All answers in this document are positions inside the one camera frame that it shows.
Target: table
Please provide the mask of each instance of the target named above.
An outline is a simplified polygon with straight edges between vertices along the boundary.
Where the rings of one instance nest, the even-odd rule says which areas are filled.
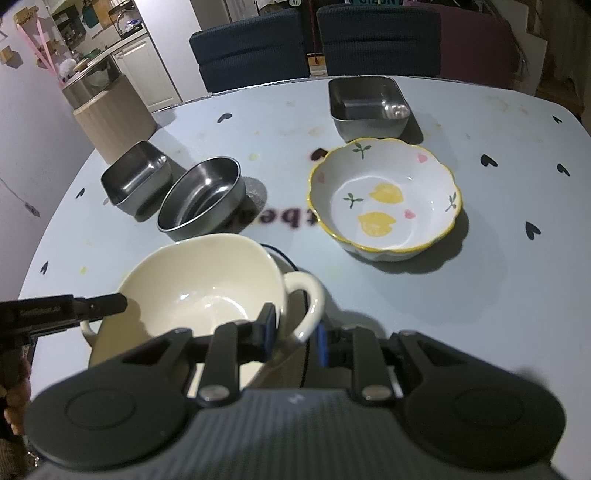
[[[421,141],[451,168],[465,201],[454,231],[408,262],[356,259],[307,211],[311,158],[343,145],[327,79],[250,87],[162,111],[151,142],[184,168],[217,155],[237,159],[265,206],[248,226],[256,213],[239,216],[234,228],[318,276],[338,321],[380,335],[419,330],[546,385],[567,413],[555,466],[588,480],[591,138],[564,108],[518,92],[396,80],[414,113],[403,138]],[[21,297],[110,293],[171,243],[155,215],[136,222],[105,202],[106,168],[95,151],[78,173]],[[89,353],[78,329],[40,338],[34,394],[83,370]]]

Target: yellow scalloped rim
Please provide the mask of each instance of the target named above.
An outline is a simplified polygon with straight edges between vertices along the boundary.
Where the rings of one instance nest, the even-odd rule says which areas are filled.
[[[337,235],[330,228],[328,228],[328,226],[326,226],[326,224],[322,221],[322,218],[320,218],[318,211],[316,210],[316,208],[314,208],[314,205],[312,204],[312,199],[310,198],[310,195],[312,193],[312,177],[314,176],[314,172],[316,171],[316,169],[318,167],[320,167],[328,159],[328,157],[331,155],[331,153],[336,152],[337,150],[342,150],[343,148],[346,148],[349,145],[351,145],[352,143],[358,142],[360,140],[375,140],[377,142],[400,142],[405,145],[409,145],[410,147],[424,150],[425,152],[432,155],[433,158],[435,158],[435,160],[437,161],[437,163],[439,163],[443,168],[445,168],[447,170],[447,172],[450,174],[450,177],[452,178],[452,183],[457,191],[457,209],[456,209],[456,214],[453,216],[452,222],[443,231],[443,233],[441,233],[440,235],[437,235],[434,239],[432,239],[422,245],[418,245],[417,247],[386,249],[386,248],[371,248],[371,247],[366,247],[364,245],[356,244],[355,242],[352,242],[351,240],[347,240],[346,238],[344,238],[340,235]],[[441,240],[443,237],[445,237],[449,232],[451,232],[453,230],[453,228],[456,226],[457,216],[462,211],[462,192],[460,191],[459,187],[456,184],[456,179],[454,178],[452,171],[449,168],[447,168],[447,166],[445,166],[443,163],[441,163],[431,151],[427,150],[426,148],[420,147],[419,145],[411,145],[411,144],[406,143],[402,140],[399,140],[398,138],[370,138],[370,137],[356,138],[355,140],[351,140],[350,142],[348,142],[344,147],[333,148],[331,151],[329,151],[324,156],[323,161],[319,162],[317,165],[314,166],[314,168],[312,168],[312,171],[310,172],[310,176],[308,177],[307,200],[308,200],[308,207],[310,208],[310,210],[312,210],[312,212],[314,212],[314,215],[316,215],[316,218],[318,219],[318,223],[320,224],[320,226],[324,229],[324,231],[326,233],[328,233],[332,238],[334,238],[335,240],[338,240],[339,242],[343,242],[344,244],[352,245],[355,248],[359,248],[360,250],[362,250],[364,252],[369,252],[369,253],[390,252],[393,254],[409,254],[412,252],[419,252],[419,251],[425,250],[425,249],[429,248],[430,246],[432,246],[433,244],[435,244],[436,242],[438,242],[439,240]]]

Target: cream handle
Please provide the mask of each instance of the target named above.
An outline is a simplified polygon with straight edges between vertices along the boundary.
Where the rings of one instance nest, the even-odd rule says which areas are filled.
[[[303,290],[308,294],[310,305],[300,324],[286,338],[279,340],[279,350],[285,355],[291,355],[300,345],[306,343],[312,336],[322,315],[324,314],[324,288],[322,284],[310,274],[303,272],[289,272],[283,275],[287,294]]]
[[[80,330],[82,330],[82,336],[86,340],[86,343],[90,345],[90,348],[93,348],[96,343],[96,333],[90,328],[90,322],[88,320],[82,320],[80,322]]]

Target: yellow lemon print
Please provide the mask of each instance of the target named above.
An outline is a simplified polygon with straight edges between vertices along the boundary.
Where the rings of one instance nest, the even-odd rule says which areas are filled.
[[[391,225],[396,223],[396,219],[382,212],[369,212],[357,218],[362,230],[369,236],[388,235],[392,231]]]
[[[378,183],[369,196],[381,203],[401,203],[404,201],[400,189],[387,182]]]

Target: maroon chair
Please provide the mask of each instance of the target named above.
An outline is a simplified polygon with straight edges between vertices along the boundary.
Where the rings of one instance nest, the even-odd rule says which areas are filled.
[[[434,9],[441,16],[439,78],[512,88],[519,52],[507,21],[445,5],[404,5]]]

